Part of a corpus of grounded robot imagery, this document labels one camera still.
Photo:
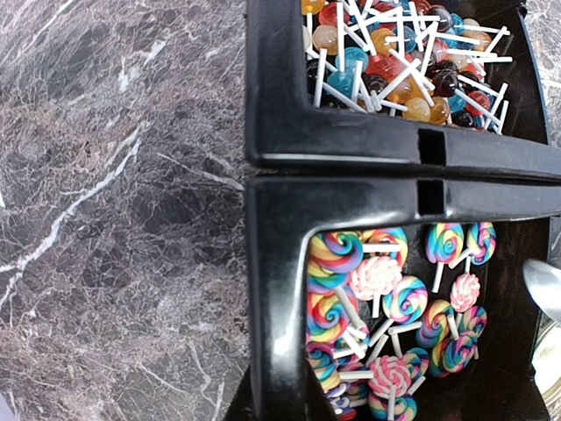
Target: marble countertop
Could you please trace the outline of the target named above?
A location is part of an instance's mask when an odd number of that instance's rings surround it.
[[[0,0],[0,391],[221,419],[249,360],[245,2]],[[529,1],[561,123],[561,4]]]

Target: black container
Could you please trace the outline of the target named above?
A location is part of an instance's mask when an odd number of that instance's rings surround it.
[[[459,375],[428,379],[415,393],[416,419],[548,420],[531,366],[540,312],[524,287],[522,264],[547,259],[547,217],[560,211],[561,187],[555,186],[358,177],[253,182],[246,197],[252,396],[247,375],[228,419],[335,419],[306,369],[304,272],[312,235],[402,226],[410,249],[405,272],[430,289],[435,268],[423,257],[426,228],[417,227],[493,221],[497,250],[478,269],[478,304],[489,316],[479,340],[480,359]],[[445,269],[441,297],[447,297],[460,271]],[[239,408],[247,418],[236,412]],[[365,411],[358,419],[372,419]]]
[[[248,160],[262,168],[359,167],[415,170],[418,175],[560,179],[561,151],[548,147],[541,84],[524,24],[525,4],[432,3],[511,31],[495,51],[515,61],[488,67],[486,77],[494,89],[503,82],[509,85],[505,136],[314,108],[306,93],[300,0],[248,0]]]

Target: rainbow swirl lollipop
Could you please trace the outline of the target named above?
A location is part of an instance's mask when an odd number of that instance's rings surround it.
[[[467,335],[458,340],[447,338],[443,343],[442,367],[450,373],[457,373],[467,366],[475,353],[475,344]]]
[[[464,230],[460,224],[435,224],[430,228],[425,251],[430,263],[437,264],[432,292],[440,289],[444,265],[452,263],[462,253]]]
[[[421,327],[417,330],[417,344],[423,348],[432,348],[446,338],[450,332],[448,316],[454,315],[450,303],[445,300],[435,300],[424,312]]]
[[[389,255],[400,267],[403,267],[407,260],[408,243],[407,236],[401,228],[384,228],[382,230],[364,231],[360,236],[368,244],[397,244],[400,247],[399,252],[390,253],[373,253],[375,255]]]
[[[387,400],[377,397],[371,393],[368,397],[370,411],[376,419],[387,419]],[[395,399],[394,420],[412,421],[417,415],[417,403],[410,395],[404,395]]]
[[[328,273],[348,274],[362,257],[362,244],[354,232],[317,234],[310,241],[310,260]]]
[[[308,344],[308,361],[324,392],[336,388],[341,383],[337,363],[333,360],[333,352],[329,346],[314,342]]]
[[[394,290],[382,298],[386,316],[401,324],[415,322],[427,308],[428,294],[423,281],[403,276]]]

